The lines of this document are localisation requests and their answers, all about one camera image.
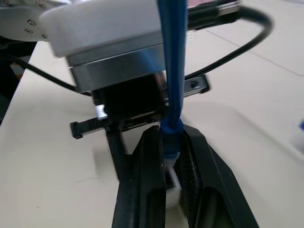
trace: table surface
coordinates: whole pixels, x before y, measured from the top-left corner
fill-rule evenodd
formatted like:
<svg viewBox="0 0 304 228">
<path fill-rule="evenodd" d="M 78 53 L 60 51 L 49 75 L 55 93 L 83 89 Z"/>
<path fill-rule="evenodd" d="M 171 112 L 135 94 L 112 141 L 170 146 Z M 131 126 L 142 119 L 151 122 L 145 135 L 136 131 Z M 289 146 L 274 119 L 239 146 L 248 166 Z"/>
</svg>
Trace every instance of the table surface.
<svg viewBox="0 0 304 228">
<path fill-rule="evenodd" d="M 210 72 L 212 90 L 185 99 L 183 120 L 204 133 L 233 170 L 260 227 L 303 227 L 304 159 L 289 143 L 304 118 L 304 34 L 295 25 L 303 21 L 303 5 L 245 3 L 274 17 L 274 33 Z M 186 72 L 257 32 L 237 22 L 191 33 Z M 37 44 L 30 63 L 73 83 L 65 60 L 47 43 Z M 111 227 L 118 182 L 105 133 L 75 140 L 69 129 L 70 122 L 94 117 L 89 97 L 25 72 L 0 127 L 0 227 Z M 129 150 L 141 131 L 124 134 Z M 167 227 L 186 227 L 179 213 L 168 211 Z"/>
</svg>

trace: black cable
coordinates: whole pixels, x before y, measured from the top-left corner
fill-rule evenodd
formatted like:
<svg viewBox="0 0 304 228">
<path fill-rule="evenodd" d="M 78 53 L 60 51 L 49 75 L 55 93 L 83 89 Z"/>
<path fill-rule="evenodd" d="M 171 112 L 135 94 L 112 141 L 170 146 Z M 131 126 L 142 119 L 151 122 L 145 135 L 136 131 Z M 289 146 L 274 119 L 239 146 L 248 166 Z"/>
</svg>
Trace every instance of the black cable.
<svg viewBox="0 0 304 228">
<path fill-rule="evenodd" d="M 230 54 L 226 55 L 225 57 L 219 59 L 218 61 L 202 68 L 201 70 L 195 71 L 187 76 L 185 76 L 185 79 L 192 79 L 194 77 L 197 77 L 199 75 L 205 74 L 211 70 L 214 70 L 215 68 L 224 65 L 225 63 L 233 60 L 234 58 L 242 55 L 243 53 L 249 51 L 253 47 L 255 47 L 257 44 L 262 42 L 266 37 L 269 36 L 273 29 L 273 23 L 271 19 L 264 13 L 256 10 L 251 9 L 248 7 L 242 6 L 240 8 L 240 18 L 248 21 L 252 21 L 255 23 L 258 23 L 264 27 L 264 29 L 258 34 L 253 40 L 246 43 L 244 46 L 241 46 L 237 50 L 231 52 Z"/>
<path fill-rule="evenodd" d="M 4 54 L 4 55 L 0 55 L 0 59 L 17 63 L 22 68 L 29 69 L 29 70 L 33 71 L 34 73 L 36 73 L 36 74 L 44 77 L 45 79 L 47 79 L 47 80 L 49 80 L 51 82 L 56 83 L 59 86 L 62 86 L 64 88 L 68 89 L 68 90 L 71 90 L 73 92 L 78 93 L 75 86 L 70 85 L 70 84 L 68 84 L 66 82 L 63 82 L 63 81 L 59 80 L 58 78 L 55 78 L 52 75 L 49 75 L 48 73 L 46 73 L 46 72 L 38 69 L 37 67 L 35 67 L 35 66 L 33 66 L 33 65 L 31 65 L 31 64 L 29 64 L 29 63 L 27 63 L 27 62 L 25 62 L 25 61 L 23 61 L 21 59 L 19 59 L 19 58 L 16 58 L 14 56 L 10 56 L 10 55 Z M 81 94 L 86 95 L 86 96 L 91 96 L 90 93 L 81 93 Z"/>
</svg>

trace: blue cable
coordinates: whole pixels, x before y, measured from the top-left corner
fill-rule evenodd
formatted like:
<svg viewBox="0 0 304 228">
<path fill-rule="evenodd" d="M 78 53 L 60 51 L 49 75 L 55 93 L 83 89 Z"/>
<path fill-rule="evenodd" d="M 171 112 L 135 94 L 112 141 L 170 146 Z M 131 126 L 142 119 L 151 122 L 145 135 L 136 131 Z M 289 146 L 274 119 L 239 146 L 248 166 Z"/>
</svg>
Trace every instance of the blue cable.
<svg viewBox="0 0 304 228">
<path fill-rule="evenodd" d="M 179 136 L 183 132 L 181 110 L 184 92 L 184 65 L 187 31 L 187 1 L 158 0 L 168 87 L 168 115 L 161 122 L 164 160 L 174 166 L 180 154 Z"/>
</svg>

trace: white table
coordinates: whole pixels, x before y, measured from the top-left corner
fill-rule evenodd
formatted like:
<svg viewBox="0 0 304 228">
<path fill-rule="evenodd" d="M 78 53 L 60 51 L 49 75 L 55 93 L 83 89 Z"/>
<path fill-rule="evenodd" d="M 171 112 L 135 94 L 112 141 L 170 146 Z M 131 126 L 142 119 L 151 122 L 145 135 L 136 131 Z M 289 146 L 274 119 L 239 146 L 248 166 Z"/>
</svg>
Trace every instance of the white table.
<svg viewBox="0 0 304 228">
<path fill-rule="evenodd" d="M 251 4 L 263 8 L 262 1 Z M 239 22 L 230 29 L 248 40 L 250 26 Z M 187 72 L 237 47 L 219 37 L 226 29 L 189 39 Z M 275 32 L 269 39 L 284 34 Z M 266 52 L 272 62 L 281 46 Z M 202 55 L 195 56 L 195 49 Z M 260 227 L 303 227 L 303 157 L 289 136 L 304 117 L 304 77 L 278 66 L 285 63 L 282 58 L 275 65 L 263 53 L 257 47 L 212 71 L 212 91 L 187 98 L 183 120 L 200 129 L 233 170 Z M 65 61 L 55 58 L 48 44 L 38 43 L 30 62 L 72 83 Z M 118 182 L 105 133 L 75 140 L 69 129 L 70 122 L 94 117 L 89 97 L 25 72 L 0 128 L 1 228 L 111 227 Z M 129 149 L 139 136 L 138 131 L 125 135 Z M 169 211 L 167 227 L 185 227 L 176 213 Z"/>
</svg>

